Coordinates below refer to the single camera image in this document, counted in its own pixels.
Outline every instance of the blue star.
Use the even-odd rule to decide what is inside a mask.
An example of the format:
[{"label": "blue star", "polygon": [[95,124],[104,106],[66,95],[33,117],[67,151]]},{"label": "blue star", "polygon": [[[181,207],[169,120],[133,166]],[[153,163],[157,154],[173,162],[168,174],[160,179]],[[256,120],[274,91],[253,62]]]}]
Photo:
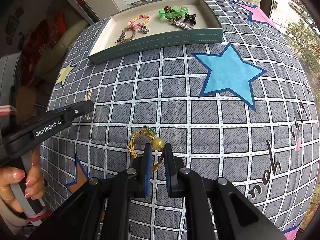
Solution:
[{"label": "blue star", "polygon": [[230,91],[255,111],[251,82],[266,71],[242,60],[229,43],[219,54],[192,54],[208,69],[199,97]]}]

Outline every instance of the pink star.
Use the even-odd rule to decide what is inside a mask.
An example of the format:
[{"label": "pink star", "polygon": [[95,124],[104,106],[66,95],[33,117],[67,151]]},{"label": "pink star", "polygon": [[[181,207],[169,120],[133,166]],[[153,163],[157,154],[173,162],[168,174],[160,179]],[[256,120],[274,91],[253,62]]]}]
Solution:
[{"label": "pink star", "polygon": [[255,5],[253,7],[250,7],[237,2],[235,3],[250,12],[248,16],[248,20],[252,22],[268,23],[276,29],[273,22],[264,14],[263,11],[261,11],[261,9],[258,6]]}]

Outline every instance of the window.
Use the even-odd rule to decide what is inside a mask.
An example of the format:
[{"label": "window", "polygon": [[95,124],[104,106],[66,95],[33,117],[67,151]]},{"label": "window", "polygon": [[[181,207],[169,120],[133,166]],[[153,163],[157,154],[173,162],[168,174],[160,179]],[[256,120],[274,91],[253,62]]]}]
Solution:
[{"label": "window", "polygon": [[[270,19],[283,34],[299,59],[320,113],[320,32],[300,0],[274,0]],[[304,229],[320,204],[320,184],[316,183],[302,223]]]}]

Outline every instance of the orange star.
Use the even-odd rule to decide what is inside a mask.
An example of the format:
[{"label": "orange star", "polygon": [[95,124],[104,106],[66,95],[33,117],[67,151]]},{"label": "orange star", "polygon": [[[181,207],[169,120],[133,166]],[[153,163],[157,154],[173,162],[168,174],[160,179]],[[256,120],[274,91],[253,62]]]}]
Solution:
[{"label": "orange star", "polygon": [[77,155],[76,155],[75,164],[76,164],[76,180],[65,185],[72,194],[75,193],[89,179]]}]

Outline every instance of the gold pearl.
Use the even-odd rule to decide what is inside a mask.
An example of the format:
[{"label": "gold pearl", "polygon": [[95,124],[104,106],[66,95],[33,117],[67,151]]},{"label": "gold pearl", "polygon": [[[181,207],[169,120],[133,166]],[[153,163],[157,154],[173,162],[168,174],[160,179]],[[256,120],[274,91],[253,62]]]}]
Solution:
[{"label": "gold pearl", "polygon": [[152,140],[151,145],[153,150],[162,151],[162,148],[164,147],[164,140],[156,137]]}]

